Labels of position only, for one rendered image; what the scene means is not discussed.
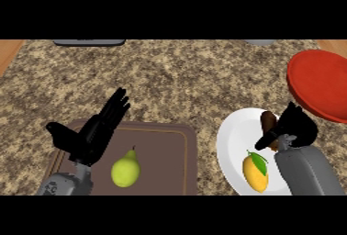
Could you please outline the brown sweet potato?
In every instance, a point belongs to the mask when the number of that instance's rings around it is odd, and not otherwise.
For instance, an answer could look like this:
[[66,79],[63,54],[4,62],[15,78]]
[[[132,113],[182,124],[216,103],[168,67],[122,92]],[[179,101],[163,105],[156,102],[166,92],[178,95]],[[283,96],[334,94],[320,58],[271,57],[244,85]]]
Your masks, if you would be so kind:
[[[268,133],[269,130],[277,126],[277,116],[272,111],[265,111],[261,116],[262,129],[263,133]],[[272,151],[278,151],[278,140],[269,145]]]

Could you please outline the red bowl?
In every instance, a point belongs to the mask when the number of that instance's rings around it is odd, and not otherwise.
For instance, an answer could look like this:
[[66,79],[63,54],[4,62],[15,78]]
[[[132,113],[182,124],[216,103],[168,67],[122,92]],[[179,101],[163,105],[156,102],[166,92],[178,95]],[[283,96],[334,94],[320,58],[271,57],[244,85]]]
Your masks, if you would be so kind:
[[303,50],[289,62],[290,92],[320,118],[347,124],[347,59],[326,50]]

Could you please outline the white plate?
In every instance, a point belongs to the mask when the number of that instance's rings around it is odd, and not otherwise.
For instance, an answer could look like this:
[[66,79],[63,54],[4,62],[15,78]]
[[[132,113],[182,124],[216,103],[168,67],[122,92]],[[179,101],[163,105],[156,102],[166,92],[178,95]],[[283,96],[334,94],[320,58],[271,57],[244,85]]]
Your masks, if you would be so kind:
[[[259,151],[256,142],[263,136],[261,115],[265,109],[249,107],[237,110],[225,119],[218,134],[218,157],[228,183],[241,196],[290,196],[290,187],[281,176],[271,148]],[[256,152],[268,160],[269,185],[259,193],[247,183],[243,162],[249,152]]]

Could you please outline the yellow mango with leaf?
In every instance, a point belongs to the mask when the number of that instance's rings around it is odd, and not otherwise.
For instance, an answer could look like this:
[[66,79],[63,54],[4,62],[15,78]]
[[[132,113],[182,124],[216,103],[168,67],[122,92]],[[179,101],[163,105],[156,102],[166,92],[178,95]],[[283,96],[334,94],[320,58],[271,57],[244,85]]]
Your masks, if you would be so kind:
[[269,185],[269,162],[256,152],[249,151],[247,153],[249,155],[243,161],[243,174],[252,188],[263,193]]

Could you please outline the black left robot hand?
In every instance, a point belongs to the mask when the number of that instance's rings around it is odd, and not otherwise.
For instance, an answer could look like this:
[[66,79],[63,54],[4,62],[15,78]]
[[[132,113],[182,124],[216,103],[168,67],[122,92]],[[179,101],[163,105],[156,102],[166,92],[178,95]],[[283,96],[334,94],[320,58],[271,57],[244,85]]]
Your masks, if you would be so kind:
[[126,90],[119,88],[103,111],[94,115],[82,130],[76,132],[58,122],[49,122],[46,129],[55,146],[72,153],[70,160],[92,166],[103,158],[108,143],[131,104]]

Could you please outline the dark grey flat appliance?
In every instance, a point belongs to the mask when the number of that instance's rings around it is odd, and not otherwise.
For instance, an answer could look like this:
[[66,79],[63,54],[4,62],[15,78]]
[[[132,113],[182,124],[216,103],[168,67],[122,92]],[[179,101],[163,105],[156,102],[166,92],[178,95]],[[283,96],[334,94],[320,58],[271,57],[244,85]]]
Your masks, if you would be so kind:
[[125,45],[126,39],[54,39],[58,46],[113,47]]

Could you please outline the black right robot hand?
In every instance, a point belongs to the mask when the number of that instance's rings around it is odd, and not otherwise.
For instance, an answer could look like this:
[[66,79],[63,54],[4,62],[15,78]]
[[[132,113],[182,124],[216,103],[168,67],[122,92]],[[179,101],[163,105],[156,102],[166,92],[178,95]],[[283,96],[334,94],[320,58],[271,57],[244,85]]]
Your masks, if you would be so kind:
[[256,143],[256,149],[261,151],[268,148],[283,135],[294,137],[290,140],[292,148],[309,146],[318,138],[318,133],[315,121],[305,113],[303,108],[290,102],[281,117],[277,118],[277,126],[268,133],[263,133],[263,137]]

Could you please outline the pale grey round object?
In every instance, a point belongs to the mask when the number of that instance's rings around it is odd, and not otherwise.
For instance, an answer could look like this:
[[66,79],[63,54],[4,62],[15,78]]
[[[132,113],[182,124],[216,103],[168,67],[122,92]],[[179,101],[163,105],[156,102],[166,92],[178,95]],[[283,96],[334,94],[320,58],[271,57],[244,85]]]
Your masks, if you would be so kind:
[[275,39],[246,39],[244,41],[258,46],[269,46],[274,44]]

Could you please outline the brown cutting board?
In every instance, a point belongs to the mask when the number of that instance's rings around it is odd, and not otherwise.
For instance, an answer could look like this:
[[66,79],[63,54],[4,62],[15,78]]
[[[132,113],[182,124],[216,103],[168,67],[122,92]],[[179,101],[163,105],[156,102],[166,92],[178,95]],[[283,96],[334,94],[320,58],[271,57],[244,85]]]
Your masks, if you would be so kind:
[[[136,183],[122,188],[111,166],[129,151],[141,163]],[[92,166],[95,196],[191,196],[197,193],[197,136],[187,125],[125,122],[100,162]]]

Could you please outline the green pear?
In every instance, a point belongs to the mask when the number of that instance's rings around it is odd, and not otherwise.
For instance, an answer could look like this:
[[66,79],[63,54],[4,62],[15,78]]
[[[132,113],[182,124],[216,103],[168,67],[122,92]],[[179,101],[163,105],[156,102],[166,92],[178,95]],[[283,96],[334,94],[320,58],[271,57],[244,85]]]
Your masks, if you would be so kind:
[[132,149],[125,157],[113,164],[111,179],[117,186],[132,186],[141,177],[141,163],[136,149]]

